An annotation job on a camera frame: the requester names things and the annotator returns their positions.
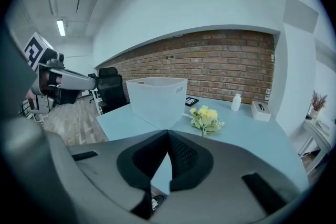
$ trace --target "small table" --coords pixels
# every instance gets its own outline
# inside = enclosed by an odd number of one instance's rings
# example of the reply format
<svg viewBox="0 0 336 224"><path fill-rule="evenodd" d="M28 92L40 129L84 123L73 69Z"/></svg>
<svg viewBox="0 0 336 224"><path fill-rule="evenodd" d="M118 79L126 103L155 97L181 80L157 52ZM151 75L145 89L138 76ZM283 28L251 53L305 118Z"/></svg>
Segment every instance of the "small table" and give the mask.
<svg viewBox="0 0 336 224"><path fill-rule="evenodd" d="M270 119L269 122L254 120L248 104L242 104L239 111L234 112L230 109L231 102L201 97L197 99L199 102L191 108L209 106L217 110L219 119L225 122L218 133L208 136L209 139L245 148L285 174L300 191L309 188L307 174L299 156L274 119ZM189 114L189 110L190 108L186 106L185 113ZM99 116L97 120L110 141L158 130L135 115L130 104ZM191 126L191 119L186 116L177 121L171 129L202 135L200 130ZM171 163L166 155L151 183L155 188L169 194L171 179Z"/></svg>
<svg viewBox="0 0 336 224"><path fill-rule="evenodd" d="M303 156L304 152L313 140L315 140L316 144L320 148L320 152L306 168L306 172L309 174L320 163L323 157L332 150L334 145L334 136L332 134L325 134L321 127L317 125L316 120L305 120L302 126L309 133L309 139L300 149L299 156Z"/></svg>

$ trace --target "black office chair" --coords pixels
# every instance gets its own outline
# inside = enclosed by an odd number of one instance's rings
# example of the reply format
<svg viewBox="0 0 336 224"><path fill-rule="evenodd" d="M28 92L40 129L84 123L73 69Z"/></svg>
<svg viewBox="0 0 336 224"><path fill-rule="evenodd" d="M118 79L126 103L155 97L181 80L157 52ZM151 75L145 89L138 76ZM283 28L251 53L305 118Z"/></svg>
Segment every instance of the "black office chair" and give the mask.
<svg viewBox="0 0 336 224"><path fill-rule="evenodd" d="M95 79L96 81L97 81L97 75L95 74L95 73L92 73L92 74L88 74L88 77L90 77L90 78L93 78L93 79Z"/></svg>
<svg viewBox="0 0 336 224"><path fill-rule="evenodd" d="M115 67L100 68L97 82L97 89L102 99L98 105L103 113L129 104L122 88L122 76Z"/></svg>

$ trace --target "tissue box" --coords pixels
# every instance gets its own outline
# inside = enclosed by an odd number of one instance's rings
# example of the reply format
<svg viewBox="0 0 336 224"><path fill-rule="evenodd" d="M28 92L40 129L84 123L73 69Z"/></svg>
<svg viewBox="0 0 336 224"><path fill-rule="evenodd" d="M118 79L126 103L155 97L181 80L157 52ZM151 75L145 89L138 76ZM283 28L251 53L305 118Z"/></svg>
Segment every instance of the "tissue box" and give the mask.
<svg viewBox="0 0 336 224"><path fill-rule="evenodd" d="M251 110L255 120L269 121L271 118L271 112L265 103L253 101L251 104Z"/></svg>

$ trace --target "red brick wall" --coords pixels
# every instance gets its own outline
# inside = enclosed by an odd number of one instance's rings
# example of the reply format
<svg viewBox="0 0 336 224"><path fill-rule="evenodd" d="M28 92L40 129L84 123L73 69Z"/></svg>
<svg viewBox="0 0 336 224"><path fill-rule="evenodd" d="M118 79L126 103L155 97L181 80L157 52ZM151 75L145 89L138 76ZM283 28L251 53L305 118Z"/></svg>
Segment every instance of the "red brick wall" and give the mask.
<svg viewBox="0 0 336 224"><path fill-rule="evenodd" d="M274 40L271 34L213 30L163 39L126 52L99 66L118 69L126 80L145 77L188 79L187 94L244 103L267 103L272 86Z"/></svg>

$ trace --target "fluorescent light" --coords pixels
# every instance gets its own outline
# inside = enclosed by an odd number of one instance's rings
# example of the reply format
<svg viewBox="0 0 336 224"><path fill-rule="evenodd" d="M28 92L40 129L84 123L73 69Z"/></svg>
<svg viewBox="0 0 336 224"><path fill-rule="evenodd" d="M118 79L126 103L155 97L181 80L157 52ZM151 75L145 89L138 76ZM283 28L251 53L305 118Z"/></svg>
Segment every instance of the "fluorescent light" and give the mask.
<svg viewBox="0 0 336 224"><path fill-rule="evenodd" d="M64 24L63 24L63 20L58 20L57 21L57 26L58 26L58 30L61 36L65 37L65 30L64 30Z"/></svg>

